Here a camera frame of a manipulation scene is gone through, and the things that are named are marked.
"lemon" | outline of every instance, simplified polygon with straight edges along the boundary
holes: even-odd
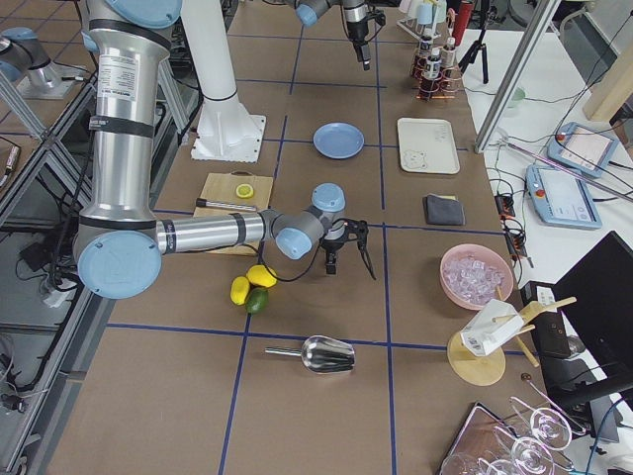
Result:
[[[244,305],[248,292],[250,292],[248,279],[243,275],[235,277],[230,284],[230,300],[236,305]]]
[[[245,200],[246,198],[252,198],[254,194],[255,190],[248,183],[241,183],[237,185],[237,188],[235,188],[235,195],[237,195],[237,198]]]
[[[246,278],[251,284],[266,288],[272,287],[277,283],[275,275],[276,273],[273,269],[270,269],[270,272],[268,272],[268,269],[262,264],[253,265],[248,269],[248,272],[246,272]]]
[[[268,305],[268,289],[264,287],[255,287],[250,291],[246,298],[246,312],[249,314],[257,314],[264,310]]]

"pink bowl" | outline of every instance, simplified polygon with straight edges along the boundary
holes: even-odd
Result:
[[[505,260],[503,260],[503,258],[496,252],[478,244],[459,244],[448,249],[442,256],[442,261],[439,264],[439,282],[442,285],[442,289],[444,290],[446,296],[464,309],[481,310],[484,307],[483,305],[473,304],[462,299],[451,290],[448,286],[448,282],[446,282],[444,278],[443,269],[448,261],[459,260],[464,257],[468,257],[469,255],[472,255],[477,260],[481,260],[486,265],[496,267],[497,270],[503,274],[503,282],[501,282],[500,288],[502,300],[506,300],[512,293],[512,289],[514,287],[512,269],[510,269],[507,262],[505,262]]]

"bowl of ice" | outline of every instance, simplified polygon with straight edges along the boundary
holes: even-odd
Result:
[[[448,249],[440,263],[439,280],[448,298],[469,310],[481,310],[492,299],[507,299],[514,287],[507,262],[478,244]]]

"blue and white device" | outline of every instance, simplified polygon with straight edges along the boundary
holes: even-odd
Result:
[[[585,175],[597,178],[613,157],[618,143],[619,140],[614,137],[569,122],[550,139],[547,154]]]
[[[530,165],[525,181],[534,209],[545,224],[585,230],[602,227],[593,199],[581,180],[556,168]]]

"blue plate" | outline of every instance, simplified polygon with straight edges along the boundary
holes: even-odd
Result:
[[[351,124],[332,122],[315,132],[313,142],[323,155],[340,160],[358,153],[363,148],[365,138],[363,133]]]

